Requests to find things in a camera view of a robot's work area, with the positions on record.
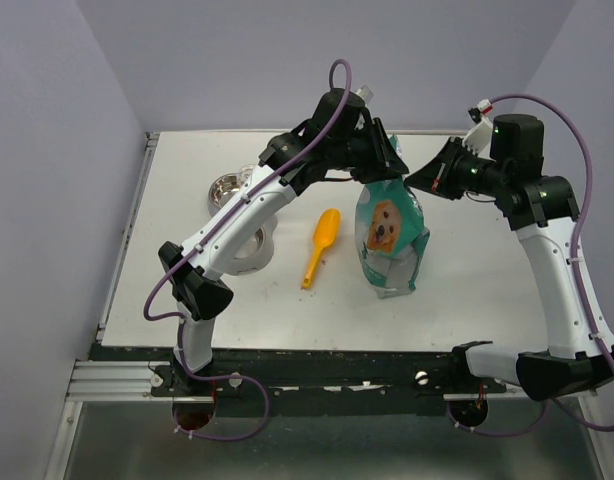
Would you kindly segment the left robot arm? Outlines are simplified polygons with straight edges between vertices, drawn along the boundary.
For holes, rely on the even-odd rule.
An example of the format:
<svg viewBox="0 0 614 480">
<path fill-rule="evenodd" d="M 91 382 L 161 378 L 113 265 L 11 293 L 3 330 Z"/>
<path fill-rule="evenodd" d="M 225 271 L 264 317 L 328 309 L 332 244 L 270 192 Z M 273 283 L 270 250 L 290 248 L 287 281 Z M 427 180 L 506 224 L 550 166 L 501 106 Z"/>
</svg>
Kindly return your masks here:
<svg viewBox="0 0 614 480">
<path fill-rule="evenodd" d="M 241 190 L 204 227 L 180 245 L 160 247 L 180 318 L 174 382 L 184 393 L 196 395 L 208 385 L 214 322 L 234 296 L 221 277 L 247 240 L 331 170 L 361 184 L 407 173 L 381 120 L 367 108 L 371 96 L 366 86 L 324 94 L 309 119 L 268 142 Z"/>
</svg>

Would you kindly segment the yellow plastic scoop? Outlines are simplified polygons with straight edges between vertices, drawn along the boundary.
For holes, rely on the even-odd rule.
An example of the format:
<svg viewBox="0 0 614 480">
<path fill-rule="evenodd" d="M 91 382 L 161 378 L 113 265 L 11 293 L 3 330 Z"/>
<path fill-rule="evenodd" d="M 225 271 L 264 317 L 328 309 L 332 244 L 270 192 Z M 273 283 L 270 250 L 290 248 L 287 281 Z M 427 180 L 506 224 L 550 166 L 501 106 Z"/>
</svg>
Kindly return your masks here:
<svg viewBox="0 0 614 480">
<path fill-rule="evenodd" d="M 323 253 L 337 239 L 340 223 L 341 213 L 337 209 L 327 209 L 321 214 L 313 233 L 313 251 L 301 282 L 302 289 L 311 288 Z"/>
</svg>

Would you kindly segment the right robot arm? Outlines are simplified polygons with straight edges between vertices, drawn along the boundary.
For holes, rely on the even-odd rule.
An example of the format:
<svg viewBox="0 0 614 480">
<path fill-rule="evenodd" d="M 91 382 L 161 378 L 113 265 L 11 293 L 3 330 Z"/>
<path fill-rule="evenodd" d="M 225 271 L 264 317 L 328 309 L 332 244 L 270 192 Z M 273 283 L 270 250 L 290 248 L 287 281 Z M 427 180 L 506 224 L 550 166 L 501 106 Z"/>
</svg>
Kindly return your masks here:
<svg viewBox="0 0 614 480">
<path fill-rule="evenodd" d="M 450 138 L 440 152 L 405 182 L 448 200 L 465 193 L 493 198 L 529 260 L 547 327 L 542 352 L 514 352 L 491 342 L 472 342 L 447 367 L 447 379 L 467 392 L 483 377 L 521 387 L 534 401 L 600 387 L 613 378 L 614 334 L 603 319 L 581 245 L 572 236 L 582 218 L 570 183 L 546 176 L 544 124 L 533 115 L 483 119 L 490 136 L 479 157 L 472 128 Z"/>
</svg>

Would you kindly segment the green pet food bag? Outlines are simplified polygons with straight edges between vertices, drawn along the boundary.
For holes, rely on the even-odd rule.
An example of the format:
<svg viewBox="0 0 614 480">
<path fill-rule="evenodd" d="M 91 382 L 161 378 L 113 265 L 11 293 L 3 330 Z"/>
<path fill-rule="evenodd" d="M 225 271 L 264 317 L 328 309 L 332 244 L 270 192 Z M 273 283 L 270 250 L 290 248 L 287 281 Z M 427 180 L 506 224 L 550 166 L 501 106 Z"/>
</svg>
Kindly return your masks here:
<svg viewBox="0 0 614 480">
<path fill-rule="evenodd" d="M 429 237 L 421 204 L 403 175 L 363 186 L 354 240 L 363 275 L 378 298 L 416 289 Z"/>
</svg>

